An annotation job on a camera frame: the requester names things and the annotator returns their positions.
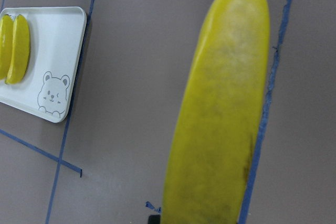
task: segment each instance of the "bear face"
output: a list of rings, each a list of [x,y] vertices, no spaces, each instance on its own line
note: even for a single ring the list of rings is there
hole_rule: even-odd
[[[70,78],[67,75],[61,78],[53,77],[51,72],[43,76],[43,86],[37,97],[40,111],[60,117],[67,106],[67,89]]]

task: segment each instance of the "blurry yellow banana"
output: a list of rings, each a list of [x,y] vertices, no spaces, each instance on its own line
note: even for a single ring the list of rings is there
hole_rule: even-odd
[[[0,19],[0,80],[7,76],[12,57],[13,20],[9,15]]]
[[[214,0],[171,147],[161,224],[235,224],[263,104],[267,0]]]
[[[29,26],[26,18],[18,15],[13,24],[12,58],[6,84],[15,84],[25,75],[30,52]]]

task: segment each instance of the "large yellow object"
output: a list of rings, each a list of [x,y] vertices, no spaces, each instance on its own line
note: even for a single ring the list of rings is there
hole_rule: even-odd
[[[7,74],[6,84],[15,84],[26,73],[30,52],[29,25],[26,18],[18,15],[13,24],[12,58]]]
[[[9,15],[0,19],[0,80],[7,76],[12,57],[13,20]]]
[[[267,0],[214,0],[171,148],[161,224],[235,224],[263,105]]]

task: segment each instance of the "yellow banana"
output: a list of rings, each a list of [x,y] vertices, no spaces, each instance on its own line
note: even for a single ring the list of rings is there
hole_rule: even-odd
[[[30,52],[29,25],[26,18],[18,15],[13,24],[12,58],[6,84],[15,84],[25,75]]]
[[[0,80],[7,76],[12,57],[13,20],[4,15],[0,20]]]
[[[260,122],[267,0],[214,0],[204,20],[167,166],[161,224],[235,224]]]

